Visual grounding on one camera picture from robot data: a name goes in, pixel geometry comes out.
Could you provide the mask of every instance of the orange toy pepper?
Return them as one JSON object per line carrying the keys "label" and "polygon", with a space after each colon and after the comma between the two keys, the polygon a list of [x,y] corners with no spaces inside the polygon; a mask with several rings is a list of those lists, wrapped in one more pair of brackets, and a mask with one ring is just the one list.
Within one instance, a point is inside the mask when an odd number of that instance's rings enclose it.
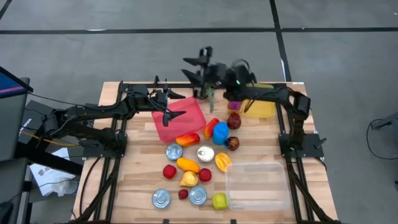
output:
{"label": "orange toy pepper", "polygon": [[217,167],[224,172],[226,172],[226,166],[232,164],[231,159],[223,152],[217,154],[215,161]]}
{"label": "orange toy pepper", "polygon": [[208,124],[206,124],[203,130],[203,136],[205,137],[205,139],[210,139],[213,136],[214,127],[219,122],[220,121],[217,118],[213,118]]}
{"label": "orange toy pepper", "polygon": [[197,133],[184,134],[183,136],[177,137],[175,142],[180,146],[192,146],[200,142],[200,137]]}
{"label": "orange toy pepper", "polygon": [[194,173],[199,173],[200,171],[199,165],[195,161],[186,158],[177,159],[177,166],[184,171],[192,171]]}

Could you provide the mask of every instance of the metal can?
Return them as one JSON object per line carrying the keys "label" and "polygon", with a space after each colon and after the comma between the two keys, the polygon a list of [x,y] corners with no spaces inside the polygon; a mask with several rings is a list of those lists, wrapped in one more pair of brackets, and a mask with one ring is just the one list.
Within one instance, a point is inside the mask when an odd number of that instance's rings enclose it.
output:
{"label": "metal can", "polygon": [[195,186],[189,191],[189,200],[194,205],[204,205],[207,200],[207,192],[202,186]]}
{"label": "metal can", "polygon": [[166,156],[170,160],[177,160],[182,156],[182,147],[177,143],[169,144],[166,147]]}
{"label": "metal can", "polygon": [[210,162],[214,158],[214,150],[210,146],[202,146],[198,149],[198,158],[202,162]]}
{"label": "metal can", "polygon": [[158,189],[152,195],[152,204],[157,208],[167,208],[170,205],[171,196],[165,189]]}

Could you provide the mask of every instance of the wooden tabletop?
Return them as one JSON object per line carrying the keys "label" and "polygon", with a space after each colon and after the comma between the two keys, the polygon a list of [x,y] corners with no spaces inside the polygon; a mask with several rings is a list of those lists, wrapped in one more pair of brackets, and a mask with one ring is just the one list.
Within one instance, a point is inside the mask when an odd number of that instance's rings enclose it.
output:
{"label": "wooden tabletop", "polygon": [[[306,94],[303,83],[288,83],[295,91]],[[118,83],[104,83],[100,105],[111,105],[116,101]],[[181,95],[190,96],[192,90],[187,88],[174,88],[174,92]],[[215,110],[210,113],[207,101],[198,101],[202,108],[206,120],[209,122],[213,118],[226,121],[227,101],[222,97],[222,90],[216,90]],[[283,110],[286,129],[289,130],[286,112]],[[101,119],[95,121],[96,128],[111,126],[111,119]],[[304,130],[306,133],[313,133],[315,126],[312,115],[305,121]],[[206,188],[208,200],[204,206],[194,206],[189,199],[179,200],[178,191],[181,189],[183,171],[177,168],[177,175],[172,180],[167,180],[162,175],[162,170],[167,164],[177,166],[175,162],[168,160],[165,156],[166,144],[159,140],[155,124],[151,113],[136,114],[133,119],[127,122],[126,133],[128,144],[126,155],[121,159],[118,176],[118,186],[114,200],[112,223],[162,223],[163,219],[169,219],[170,223],[230,223],[231,219],[237,219],[238,223],[295,223],[293,205],[287,210],[277,210],[271,212],[254,211],[235,211],[223,210],[216,211],[212,207],[211,198],[215,193],[225,192],[225,174],[220,171],[214,162],[207,164],[200,163],[201,167],[210,169],[213,178],[206,184],[200,183]],[[226,151],[223,147],[214,147],[215,152],[226,152],[232,162],[279,162],[284,167],[285,159],[280,155],[278,134],[280,133],[277,115],[264,118],[242,118],[242,126],[237,130],[231,130],[230,136],[237,136],[241,145],[237,151]],[[212,145],[211,141],[201,136],[201,144]],[[198,161],[196,152],[199,145],[186,147],[183,156]],[[95,159],[85,162],[81,181],[84,181]],[[83,198],[83,209],[85,209],[94,198],[100,184],[101,171],[104,159],[101,159],[94,167],[89,176],[85,194]],[[305,174],[307,177],[308,188],[319,206],[333,219],[337,219],[337,214],[328,177],[324,166],[315,159],[303,158]],[[82,184],[78,189],[73,211],[78,214],[80,192]],[[151,202],[152,194],[157,189],[167,189],[172,202],[170,207],[165,210],[156,209]],[[299,193],[300,206],[303,219],[306,219],[303,197]],[[103,200],[101,218],[104,219],[108,195]]]}

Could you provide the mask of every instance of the gray floor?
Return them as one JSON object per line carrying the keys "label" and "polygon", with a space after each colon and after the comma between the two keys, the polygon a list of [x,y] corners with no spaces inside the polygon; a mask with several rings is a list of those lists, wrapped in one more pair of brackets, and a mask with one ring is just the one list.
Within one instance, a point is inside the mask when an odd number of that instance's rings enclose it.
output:
{"label": "gray floor", "polygon": [[[284,28],[398,27],[395,0],[277,0],[277,8]],[[246,26],[273,26],[268,1],[13,0],[0,20],[2,30]],[[306,83],[316,127],[328,138],[326,164],[340,220],[396,223],[398,161],[373,157],[365,133],[370,120],[398,111],[398,33],[284,33],[284,41],[293,81]],[[205,45],[215,48],[217,61],[247,59],[259,80],[284,80],[273,33],[0,35],[0,65],[30,77],[37,94],[97,103],[105,81],[185,80],[182,57]],[[398,156],[394,134],[390,128],[370,133],[377,154]],[[66,222],[73,201],[35,203],[32,222]]]}

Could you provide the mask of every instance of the computer screen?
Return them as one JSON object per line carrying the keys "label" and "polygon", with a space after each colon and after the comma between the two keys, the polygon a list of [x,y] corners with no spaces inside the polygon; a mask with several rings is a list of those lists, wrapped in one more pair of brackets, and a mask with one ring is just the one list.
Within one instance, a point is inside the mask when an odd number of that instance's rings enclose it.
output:
{"label": "computer screen", "polygon": [[28,91],[33,91],[32,87],[0,67],[0,98],[22,95]]}

